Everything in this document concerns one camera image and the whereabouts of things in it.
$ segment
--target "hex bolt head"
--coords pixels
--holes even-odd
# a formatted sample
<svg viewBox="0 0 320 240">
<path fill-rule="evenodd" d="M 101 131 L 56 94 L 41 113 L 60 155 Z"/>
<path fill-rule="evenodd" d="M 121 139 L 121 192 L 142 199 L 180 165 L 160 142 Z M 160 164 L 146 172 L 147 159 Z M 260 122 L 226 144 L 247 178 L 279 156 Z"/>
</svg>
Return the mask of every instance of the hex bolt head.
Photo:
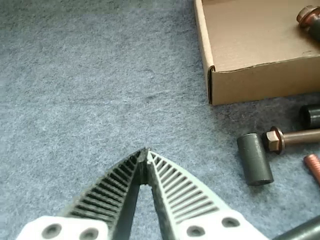
<svg viewBox="0 0 320 240">
<path fill-rule="evenodd" d="M 313 22 L 320 18 L 320 6 L 306 6 L 296 16 L 300 28 L 310 27 Z"/>
<path fill-rule="evenodd" d="M 262 134 L 262 142 L 266 150 L 276 154 L 280 154 L 285 149 L 284 134 L 276 126 Z"/>
</svg>

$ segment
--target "gray carpet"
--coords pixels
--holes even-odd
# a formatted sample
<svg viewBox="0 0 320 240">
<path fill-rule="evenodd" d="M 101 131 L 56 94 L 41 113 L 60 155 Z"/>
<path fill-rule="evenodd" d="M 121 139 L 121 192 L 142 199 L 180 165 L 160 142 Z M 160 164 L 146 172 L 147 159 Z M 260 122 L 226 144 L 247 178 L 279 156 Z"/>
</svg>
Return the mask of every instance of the gray carpet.
<svg viewBox="0 0 320 240">
<path fill-rule="evenodd" d="M 275 182 L 248 187 L 236 138 L 299 129 L 320 94 L 211 107 L 191 0 L 0 2 L 0 238 L 55 215 L 144 146 L 198 177 L 267 237 L 320 214 L 303 156 L 268 154 Z M 142 186 L 132 240 L 160 240 Z"/>
</svg>

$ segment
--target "black pipe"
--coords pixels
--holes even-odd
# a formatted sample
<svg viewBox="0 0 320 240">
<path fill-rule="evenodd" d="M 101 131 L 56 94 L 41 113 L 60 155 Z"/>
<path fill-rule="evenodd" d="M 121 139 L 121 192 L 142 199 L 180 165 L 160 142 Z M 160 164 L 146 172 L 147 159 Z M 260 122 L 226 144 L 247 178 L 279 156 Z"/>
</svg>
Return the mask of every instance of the black pipe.
<svg viewBox="0 0 320 240">
<path fill-rule="evenodd" d="M 251 186 L 272 183 L 274 178 L 260 137 L 256 133 L 249 133 L 239 137 L 236 142 L 246 183 Z"/>
<path fill-rule="evenodd" d="M 273 240 L 320 240 L 320 215 Z"/>
<path fill-rule="evenodd" d="M 305 129 L 320 129 L 320 104 L 302 106 L 299 118 Z"/>
</svg>

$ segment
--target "cardboard box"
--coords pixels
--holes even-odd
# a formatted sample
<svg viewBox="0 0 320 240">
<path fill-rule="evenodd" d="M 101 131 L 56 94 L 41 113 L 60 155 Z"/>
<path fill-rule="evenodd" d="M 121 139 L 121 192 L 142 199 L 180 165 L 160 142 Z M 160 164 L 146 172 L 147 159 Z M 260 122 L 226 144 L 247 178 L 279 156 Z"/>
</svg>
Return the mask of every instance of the cardboard box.
<svg viewBox="0 0 320 240">
<path fill-rule="evenodd" d="M 320 0 L 194 0 L 212 105 L 320 92 L 320 43 L 296 17 Z"/>
</svg>

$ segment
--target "bolt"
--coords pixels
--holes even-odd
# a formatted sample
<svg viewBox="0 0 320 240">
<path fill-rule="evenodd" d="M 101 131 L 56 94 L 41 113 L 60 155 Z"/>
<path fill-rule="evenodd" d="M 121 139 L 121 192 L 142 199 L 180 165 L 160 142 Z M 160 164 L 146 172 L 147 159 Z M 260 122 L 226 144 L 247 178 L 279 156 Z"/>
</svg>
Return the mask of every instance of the bolt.
<svg viewBox="0 0 320 240">
<path fill-rule="evenodd" d="M 320 18 L 320 6 L 306 6 L 296 16 L 300 28 L 310 27 L 317 19 Z"/>
<path fill-rule="evenodd" d="M 315 154 L 310 154 L 304 157 L 305 165 L 310 169 L 314 178 L 320 185 L 320 159 Z"/>
<path fill-rule="evenodd" d="M 283 133 L 273 126 L 270 131 L 263 133 L 262 141 L 267 151 L 280 154 L 285 146 L 320 142 L 320 128 Z"/>
</svg>

